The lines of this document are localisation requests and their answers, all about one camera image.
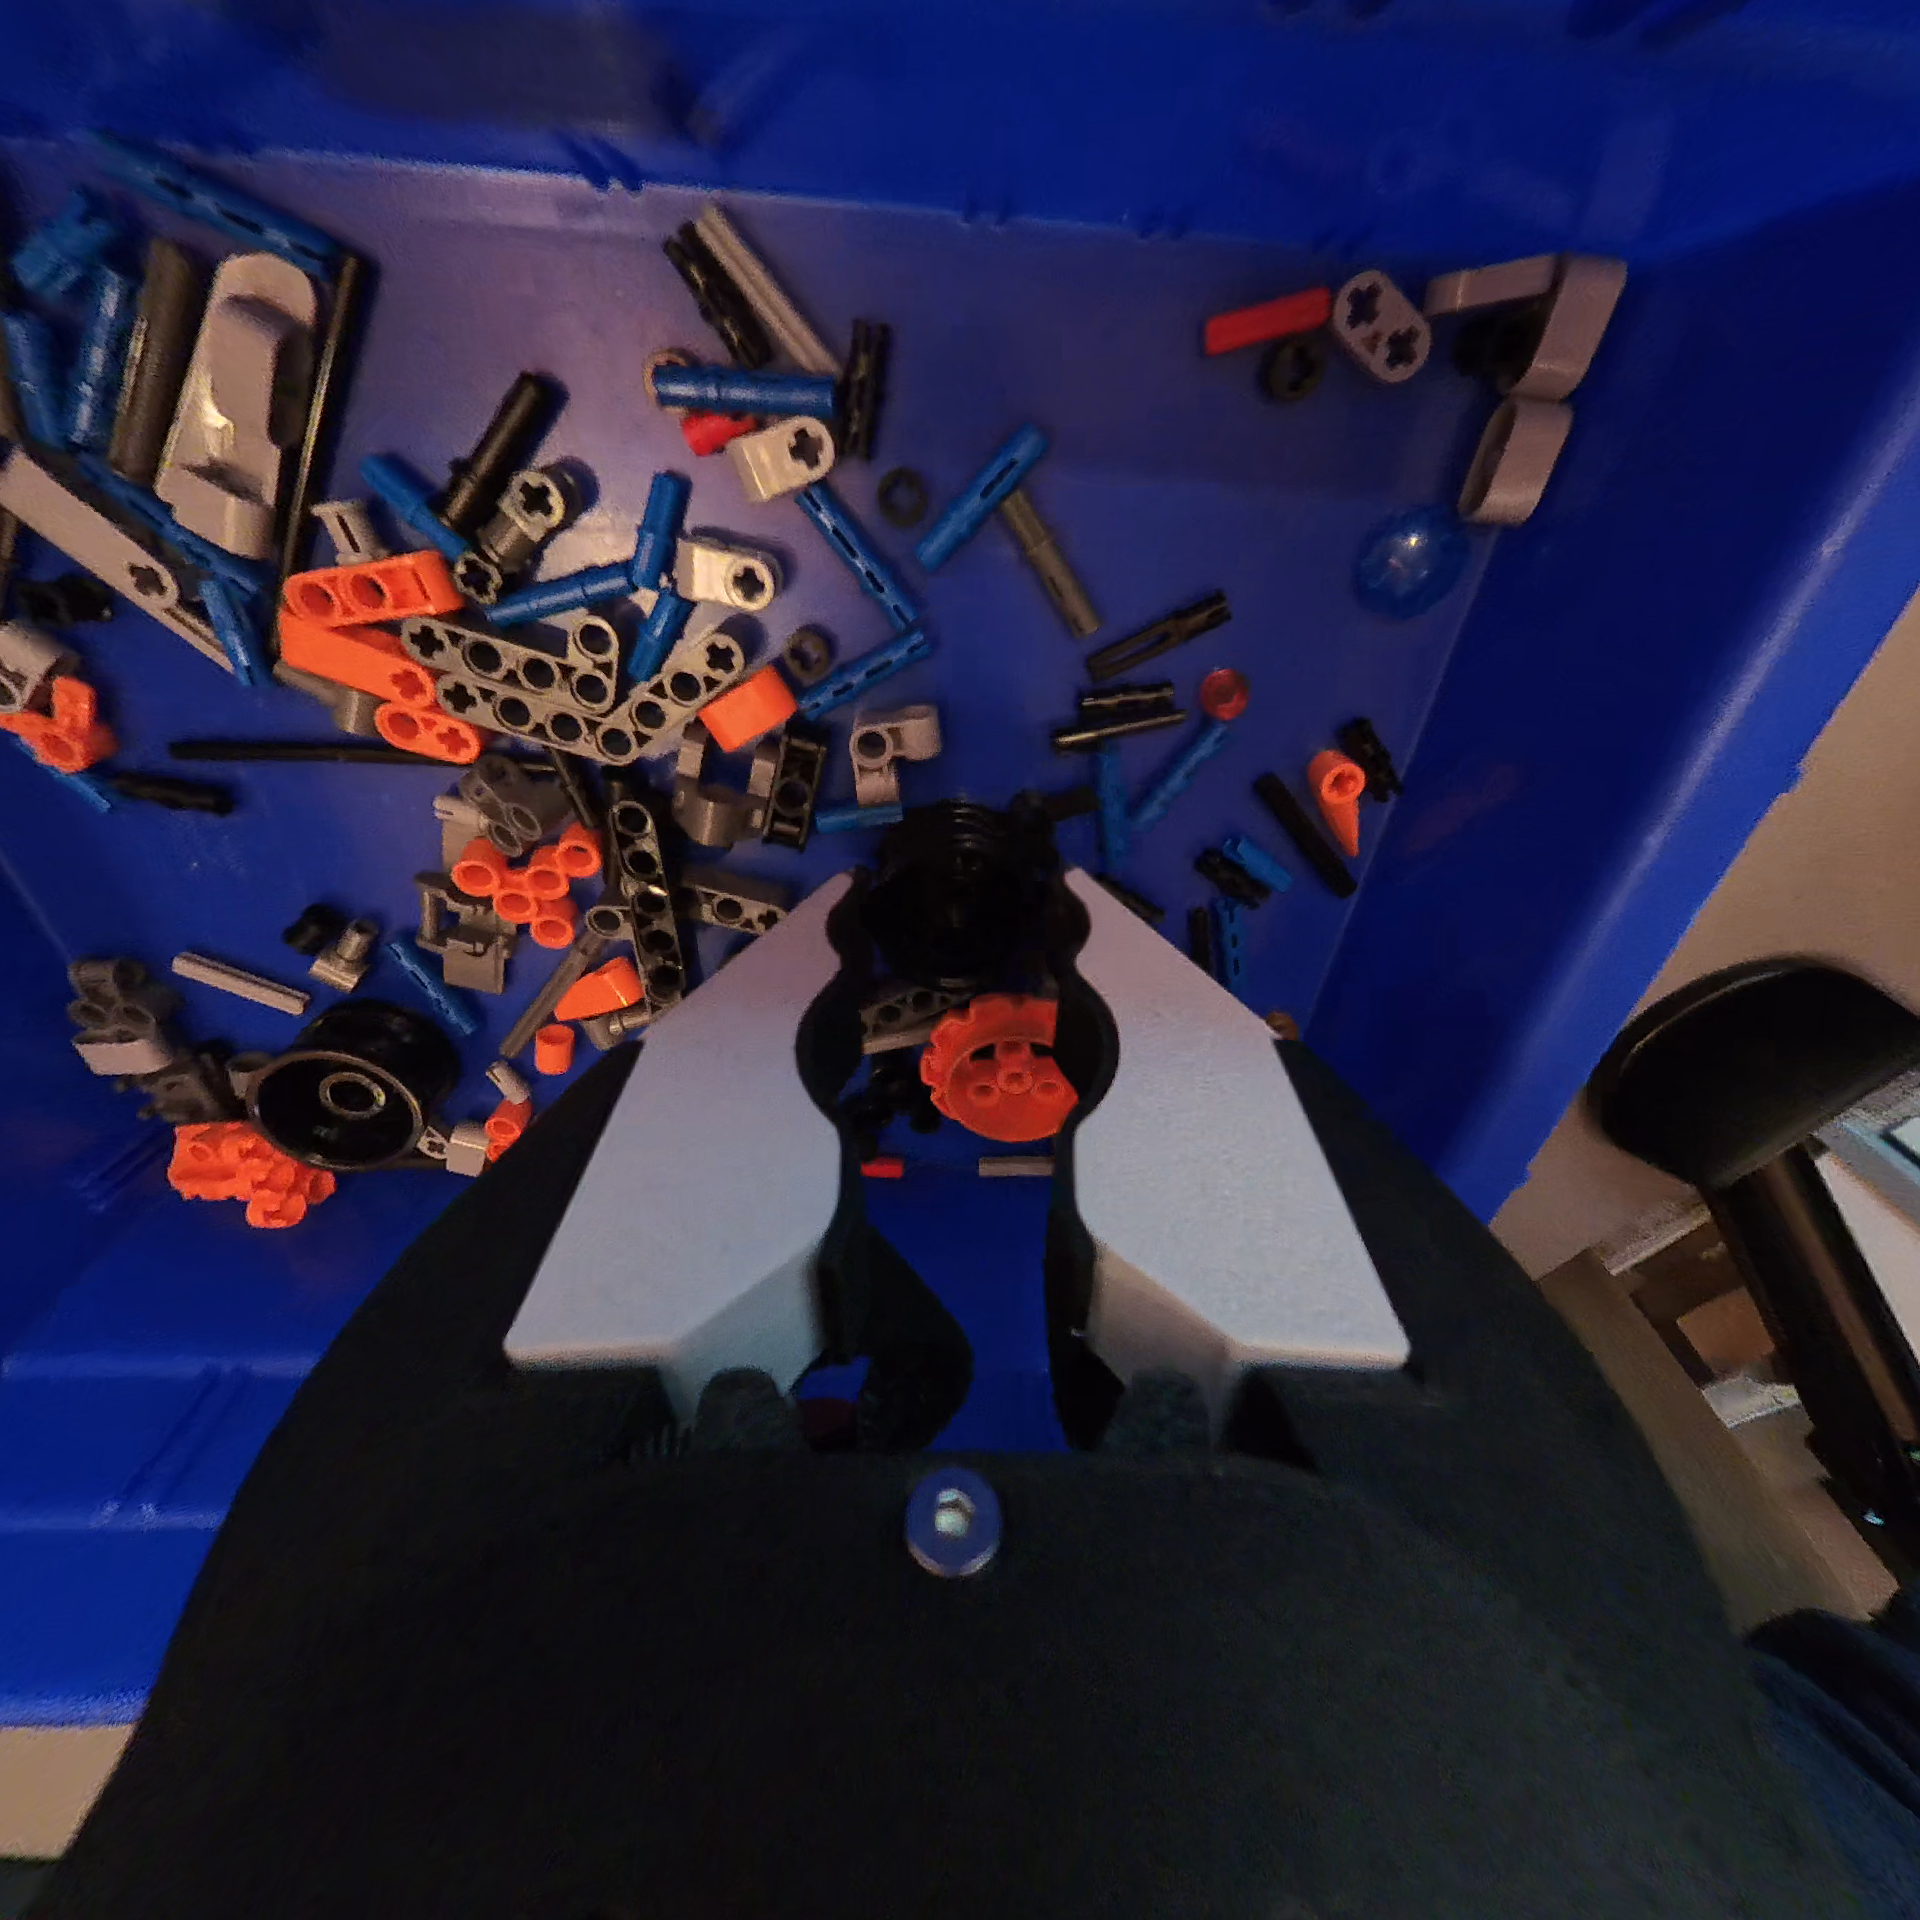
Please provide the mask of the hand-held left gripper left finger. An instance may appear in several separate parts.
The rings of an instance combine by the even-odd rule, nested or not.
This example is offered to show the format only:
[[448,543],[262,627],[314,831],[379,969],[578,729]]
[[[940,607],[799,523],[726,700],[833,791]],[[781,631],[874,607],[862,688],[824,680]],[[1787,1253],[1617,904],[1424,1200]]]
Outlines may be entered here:
[[516,1369],[655,1369],[686,1420],[720,1374],[793,1389],[823,1357],[842,1149],[799,1043],[851,891],[829,878],[650,1026],[506,1333]]

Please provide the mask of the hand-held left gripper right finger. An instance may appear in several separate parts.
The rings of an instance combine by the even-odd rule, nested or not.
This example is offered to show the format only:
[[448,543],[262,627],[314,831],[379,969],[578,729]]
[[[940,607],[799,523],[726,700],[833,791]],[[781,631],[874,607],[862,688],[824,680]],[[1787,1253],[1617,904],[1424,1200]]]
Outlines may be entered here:
[[1262,1369],[1399,1373],[1410,1337],[1271,1029],[1082,869],[1046,936],[1080,1093],[1046,1223],[1058,1417],[1109,1420],[1153,1373],[1210,1420]]

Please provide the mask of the heap of mixed coloured pieces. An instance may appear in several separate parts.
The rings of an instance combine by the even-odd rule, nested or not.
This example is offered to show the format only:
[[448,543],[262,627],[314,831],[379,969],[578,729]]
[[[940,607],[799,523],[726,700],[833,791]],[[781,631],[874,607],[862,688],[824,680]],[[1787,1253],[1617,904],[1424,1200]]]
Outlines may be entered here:
[[1303,235],[1201,225],[1134,229],[748,194],[725,204],[824,322],[892,334],[879,462],[836,450],[818,415],[783,408],[773,454],[816,464],[760,496],[728,448],[697,454],[647,392],[647,367],[699,346],[693,296],[664,244],[702,201],[650,185],[358,161],[273,164],[269,204],[313,215],[373,261],[336,479],[375,519],[416,507],[523,372],[564,397],[485,509],[536,536],[497,568],[497,603],[464,588],[468,543],[390,523],[385,561],[317,565],[250,592],[170,541],[102,454],[31,444],[13,480],[28,584],[85,572],[76,545],[36,530],[86,509],[133,538],[115,614],[67,640],[52,671],[69,712],[96,700],[119,740],[109,774],[181,780],[170,747],[261,737],[250,762],[205,777],[206,809],[119,799],[98,810],[24,747],[4,747],[4,1193],[23,1233],[74,1237],[85,1205],[54,1182],[134,1140],[133,1099],[109,1114],[73,1043],[64,977],[85,956],[145,963],[188,996],[188,1031],[234,1050],[286,1050],[300,1019],[173,977],[195,950],[277,982],[306,977],[283,926],[373,915],[395,941],[437,901],[440,946],[505,988],[455,986],[456,963],[410,964],[440,996],[483,1006],[462,1046],[495,1044],[586,926],[612,866],[576,876],[573,908],[508,878],[452,884],[483,828],[431,812],[456,780],[512,778],[531,799],[470,800],[493,819],[564,803],[553,753],[597,770],[676,828],[674,786],[736,807],[757,759],[774,773],[774,828],[726,865],[796,901],[872,859],[880,833],[787,821],[795,783],[831,819],[854,796],[853,747],[879,716],[931,709],[936,754],[899,777],[900,807],[1076,807],[1066,865],[1116,875],[1177,941],[1204,866],[1262,835],[1290,871],[1279,907],[1247,908],[1240,984],[1449,1168],[1491,1197],[1537,1140],[1539,1102],[1605,1046],[1626,994],[1620,904],[1602,840],[1626,822],[1602,740],[1620,638],[1614,588],[1566,509],[1618,425],[1574,403],[1571,456],[1534,520],[1466,526],[1461,580],[1397,621],[1363,604],[1360,552],[1400,510],[1451,510],[1491,416],[1451,364],[1392,389],[1321,330],[1316,392],[1257,394],[1260,348],[1203,351],[1217,312],[1339,288],[1382,270],[1419,294],[1453,252],[1403,248],[1321,212]]

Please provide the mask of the blue plastic bin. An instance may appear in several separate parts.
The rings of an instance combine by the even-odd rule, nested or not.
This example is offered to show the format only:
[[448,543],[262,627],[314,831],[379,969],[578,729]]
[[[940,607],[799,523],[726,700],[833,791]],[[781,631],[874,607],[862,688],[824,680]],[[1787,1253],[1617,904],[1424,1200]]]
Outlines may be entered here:
[[[803,312],[892,329],[877,469],[938,512],[1025,425],[1116,634],[1225,592],[1252,712],[1126,876],[1186,931],[1365,716],[1404,799],[1356,898],[1249,920],[1245,984],[1492,1218],[1917,588],[1917,5],[4,5],[4,263],[91,135],[198,155],[377,287],[335,489],[440,479],[516,372],[597,480],[556,572],[624,559],[655,472],[781,555],[767,643],[885,614],[791,502],[748,510],[643,397],[713,352],[660,252],[708,199]],[[1286,406],[1204,321],[1356,270],[1628,278],[1534,516],[1422,619],[1367,541],[1453,507],[1496,397],[1335,354]],[[177,1197],[70,1043],[67,971],[181,950],[300,978],[313,903],[416,918],[451,777],[225,770],[227,819],[102,814],[4,742],[4,1726],[129,1722],[294,1382],[462,1189],[344,1180],[293,1231]]]

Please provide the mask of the black wheel hub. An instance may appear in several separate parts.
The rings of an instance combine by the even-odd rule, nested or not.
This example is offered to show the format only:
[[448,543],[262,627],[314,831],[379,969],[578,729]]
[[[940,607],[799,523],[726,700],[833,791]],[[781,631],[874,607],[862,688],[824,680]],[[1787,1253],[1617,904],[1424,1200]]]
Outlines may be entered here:
[[247,1117],[278,1153],[333,1175],[416,1158],[462,1059],[431,1019],[383,999],[348,999],[252,1079]]

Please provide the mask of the black rounded object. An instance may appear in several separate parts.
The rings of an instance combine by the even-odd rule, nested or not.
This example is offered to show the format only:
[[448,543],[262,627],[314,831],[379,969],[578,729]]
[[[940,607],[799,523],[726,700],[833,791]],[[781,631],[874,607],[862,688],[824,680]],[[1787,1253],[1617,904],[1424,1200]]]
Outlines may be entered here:
[[1775,956],[1708,972],[1632,1019],[1584,1102],[1630,1158],[1730,1189],[1919,1067],[1919,1019],[1858,972]]

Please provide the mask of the clear blue dome piece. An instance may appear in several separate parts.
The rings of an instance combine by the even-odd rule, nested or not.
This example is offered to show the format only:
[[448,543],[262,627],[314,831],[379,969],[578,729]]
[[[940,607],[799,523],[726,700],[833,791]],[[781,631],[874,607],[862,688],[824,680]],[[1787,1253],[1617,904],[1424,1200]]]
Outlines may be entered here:
[[1473,561],[1471,530],[1451,507],[1399,510],[1363,538],[1352,572],[1354,596],[1380,619],[1416,621],[1453,596]]

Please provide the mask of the black chair post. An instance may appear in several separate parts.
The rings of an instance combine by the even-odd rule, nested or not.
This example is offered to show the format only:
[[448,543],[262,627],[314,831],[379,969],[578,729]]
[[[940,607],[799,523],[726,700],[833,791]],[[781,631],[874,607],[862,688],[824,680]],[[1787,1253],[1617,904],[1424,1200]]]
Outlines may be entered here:
[[1809,1447],[1863,1523],[1917,1558],[1917,1351],[1798,1143],[1707,1193],[1809,1418]]

